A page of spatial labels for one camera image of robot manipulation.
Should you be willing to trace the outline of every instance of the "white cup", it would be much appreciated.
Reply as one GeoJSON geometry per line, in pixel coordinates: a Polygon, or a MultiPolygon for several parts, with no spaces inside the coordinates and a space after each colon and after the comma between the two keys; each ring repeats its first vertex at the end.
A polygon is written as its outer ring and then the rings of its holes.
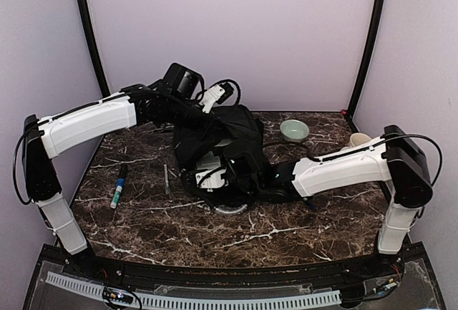
{"type": "Polygon", "coordinates": [[[349,143],[347,144],[346,147],[343,147],[341,151],[350,149],[351,147],[357,147],[358,145],[363,145],[368,142],[370,142],[372,138],[370,138],[368,135],[365,133],[357,132],[354,133],[350,136],[349,143]]]}

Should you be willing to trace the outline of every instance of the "pen cap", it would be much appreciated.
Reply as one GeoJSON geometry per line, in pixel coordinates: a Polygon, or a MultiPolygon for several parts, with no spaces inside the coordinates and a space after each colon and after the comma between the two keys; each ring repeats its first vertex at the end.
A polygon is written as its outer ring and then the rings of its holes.
{"type": "Polygon", "coordinates": [[[118,179],[125,179],[127,176],[127,166],[121,165],[120,174],[118,175],[118,179]]]}

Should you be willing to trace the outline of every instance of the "brown marble surface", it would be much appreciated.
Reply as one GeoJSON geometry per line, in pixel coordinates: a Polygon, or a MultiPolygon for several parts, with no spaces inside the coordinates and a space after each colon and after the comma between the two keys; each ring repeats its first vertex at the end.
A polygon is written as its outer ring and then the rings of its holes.
{"type": "MultiPolygon", "coordinates": [[[[351,131],[339,113],[262,112],[265,142],[281,139],[279,125],[309,125],[314,155],[343,147],[351,131]]],[[[375,183],[322,192],[313,212],[304,202],[259,203],[236,216],[212,212],[182,190],[172,153],[172,133],[153,125],[109,134],[82,181],[72,209],[99,256],[169,266],[271,267],[370,254],[386,212],[375,183]],[[122,163],[129,175],[116,210],[110,208],[122,163]],[[164,169],[171,194],[165,193],[164,169]]],[[[266,150],[272,163],[303,156],[297,147],[266,150]]]]}

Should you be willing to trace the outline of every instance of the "purple wall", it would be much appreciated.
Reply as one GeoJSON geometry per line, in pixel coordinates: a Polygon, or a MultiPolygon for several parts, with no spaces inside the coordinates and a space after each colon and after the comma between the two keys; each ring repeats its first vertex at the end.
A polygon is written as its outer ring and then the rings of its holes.
{"type": "MultiPolygon", "coordinates": [[[[12,186],[13,150],[24,118],[99,97],[77,1],[0,0],[0,61],[0,308],[21,309],[42,244],[52,242],[36,206],[22,206],[12,186]]],[[[67,200],[95,145],[87,142],[55,160],[67,200]]]]}
{"type": "Polygon", "coordinates": [[[374,0],[89,0],[112,91],[172,62],[238,81],[253,110],[349,102],[374,0]]]}
{"type": "MultiPolygon", "coordinates": [[[[412,230],[423,241],[448,309],[458,309],[458,0],[386,0],[356,124],[379,135],[396,123],[434,138],[444,169],[424,217],[412,230]]],[[[435,149],[419,141],[437,168],[435,149]]]]}

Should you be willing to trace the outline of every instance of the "white robot arm segment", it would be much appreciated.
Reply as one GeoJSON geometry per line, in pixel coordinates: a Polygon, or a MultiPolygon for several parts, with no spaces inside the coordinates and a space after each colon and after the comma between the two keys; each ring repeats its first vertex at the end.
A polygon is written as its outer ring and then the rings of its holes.
{"type": "Polygon", "coordinates": [[[40,126],[42,141],[49,158],[55,158],[65,150],[78,144],[99,137],[108,132],[126,129],[137,124],[135,106],[125,95],[115,93],[100,100],[98,105],[88,106],[52,120],[43,117],[40,122],[50,120],[40,126]]]}
{"type": "Polygon", "coordinates": [[[87,248],[86,238],[62,193],[56,193],[48,200],[37,201],[36,204],[46,217],[52,234],[59,237],[70,255],[81,253],[87,248]]]}
{"type": "Polygon", "coordinates": [[[202,112],[210,113],[213,105],[224,95],[225,90],[219,84],[207,89],[203,95],[202,100],[199,102],[203,106],[202,112]]]}
{"type": "MultiPolygon", "coordinates": [[[[345,150],[345,153],[362,147],[371,147],[380,142],[380,137],[374,138],[365,145],[345,150]]],[[[302,197],[309,197],[315,193],[332,188],[365,183],[369,181],[391,180],[386,159],[382,158],[386,151],[385,145],[370,150],[343,156],[335,160],[319,163],[303,158],[296,163],[293,174],[293,186],[302,197]]],[[[342,152],[324,155],[318,159],[341,155],[342,152]]]]}

